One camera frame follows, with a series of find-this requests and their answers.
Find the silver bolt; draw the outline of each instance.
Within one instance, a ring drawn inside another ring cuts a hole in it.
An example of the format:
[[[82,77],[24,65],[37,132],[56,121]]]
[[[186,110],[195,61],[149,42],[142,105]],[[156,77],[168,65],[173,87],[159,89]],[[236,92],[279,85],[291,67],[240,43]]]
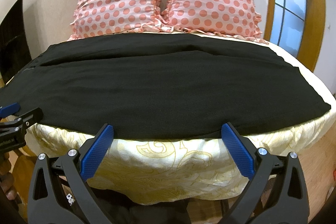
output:
[[[265,148],[259,148],[259,149],[258,149],[258,153],[259,153],[260,155],[266,155],[266,154],[267,154],[267,150],[266,150]]]
[[[73,157],[73,156],[76,155],[76,154],[77,154],[76,149],[71,149],[71,150],[68,152],[68,155],[69,155],[70,157]]]
[[[296,159],[296,158],[297,158],[297,153],[295,153],[295,152],[290,152],[289,155],[290,155],[291,158],[293,158],[293,159]]]
[[[45,153],[39,154],[39,160],[44,160],[45,158]]]

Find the mattress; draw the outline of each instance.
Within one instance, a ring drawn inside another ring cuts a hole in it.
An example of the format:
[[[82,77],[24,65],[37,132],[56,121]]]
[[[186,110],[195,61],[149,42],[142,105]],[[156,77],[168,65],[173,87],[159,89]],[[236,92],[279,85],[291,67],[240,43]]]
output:
[[[208,37],[201,33],[194,35]],[[242,42],[234,38],[213,38]],[[331,105],[331,109],[317,119],[279,131],[248,136],[256,147],[264,147],[272,154],[299,153],[319,140],[336,120],[335,98],[313,73],[285,50],[272,43],[258,45],[269,47],[286,62],[299,67],[307,82]],[[26,142],[36,155],[43,152],[56,157],[69,149],[80,148],[92,137],[35,124],[27,130]],[[95,176],[88,180],[91,187],[118,191],[144,205],[191,197],[208,200],[232,198],[242,192],[247,182],[221,139],[149,142],[115,139]]]

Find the patterned bed sheet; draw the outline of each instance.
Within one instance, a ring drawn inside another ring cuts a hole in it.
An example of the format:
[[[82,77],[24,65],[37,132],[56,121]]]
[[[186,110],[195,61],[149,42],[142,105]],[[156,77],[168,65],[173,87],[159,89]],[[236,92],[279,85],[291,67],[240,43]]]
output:
[[[234,38],[214,38],[257,44]],[[272,154],[298,153],[331,128],[336,120],[336,100],[321,80],[285,50],[272,43],[258,45],[269,47],[286,62],[299,67],[307,82],[331,105],[330,111],[317,119],[279,131],[248,136],[256,147],[265,147]],[[36,155],[43,152],[56,157],[69,149],[78,149],[89,138],[93,136],[35,124],[27,130],[26,142]],[[221,139],[150,142],[115,139],[95,176],[88,180],[91,187],[118,191],[144,205],[191,197],[208,200],[232,198],[242,192],[247,182]]]

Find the blue textured pad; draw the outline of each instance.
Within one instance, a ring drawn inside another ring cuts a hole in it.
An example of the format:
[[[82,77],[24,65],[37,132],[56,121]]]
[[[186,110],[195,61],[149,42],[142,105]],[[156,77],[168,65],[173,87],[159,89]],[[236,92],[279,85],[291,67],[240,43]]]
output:
[[[107,125],[83,157],[81,162],[81,176],[84,181],[95,175],[101,161],[113,142],[113,136],[113,127]]]
[[[221,135],[222,140],[226,148],[229,150],[229,153],[235,161],[240,173],[251,180],[254,176],[255,170],[254,160],[250,153],[227,123],[222,125]]]
[[[9,106],[4,106],[0,108],[0,119],[6,118],[9,115],[13,115],[19,110],[20,110],[20,105],[18,103],[14,103]]]

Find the black cloth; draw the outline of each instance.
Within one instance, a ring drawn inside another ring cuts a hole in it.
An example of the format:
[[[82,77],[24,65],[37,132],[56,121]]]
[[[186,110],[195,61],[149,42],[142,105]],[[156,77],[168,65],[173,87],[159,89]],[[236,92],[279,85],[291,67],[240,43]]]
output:
[[[268,47],[192,34],[128,33],[51,45],[0,90],[42,124],[115,138],[220,138],[293,126],[330,105]]]
[[[100,207],[111,215],[116,224],[191,224],[187,212],[188,199],[145,206],[112,190],[91,190]],[[75,214],[83,217],[77,202],[72,205],[72,209]]]

